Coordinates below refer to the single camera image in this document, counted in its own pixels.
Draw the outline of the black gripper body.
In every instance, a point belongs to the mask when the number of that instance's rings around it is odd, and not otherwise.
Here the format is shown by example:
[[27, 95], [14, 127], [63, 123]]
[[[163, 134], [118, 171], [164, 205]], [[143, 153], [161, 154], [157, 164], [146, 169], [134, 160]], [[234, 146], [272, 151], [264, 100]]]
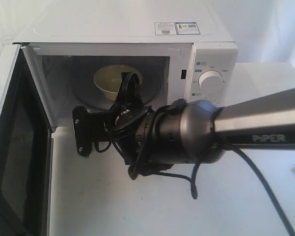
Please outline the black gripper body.
[[166, 127], [173, 118], [173, 105], [157, 110], [143, 107], [119, 118], [115, 126], [107, 130], [113, 146], [128, 165], [130, 177], [165, 176], [173, 166], [173, 125]]

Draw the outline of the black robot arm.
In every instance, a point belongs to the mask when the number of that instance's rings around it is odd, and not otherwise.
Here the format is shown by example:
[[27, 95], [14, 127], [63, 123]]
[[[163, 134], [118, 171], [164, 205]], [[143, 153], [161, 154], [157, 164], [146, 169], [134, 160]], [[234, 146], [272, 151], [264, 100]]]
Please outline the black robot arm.
[[129, 73], [118, 92], [121, 109], [106, 124], [132, 179], [213, 163], [231, 147], [295, 149], [295, 88], [226, 107], [178, 99], [154, 111], [138, 100], [138, 77]]

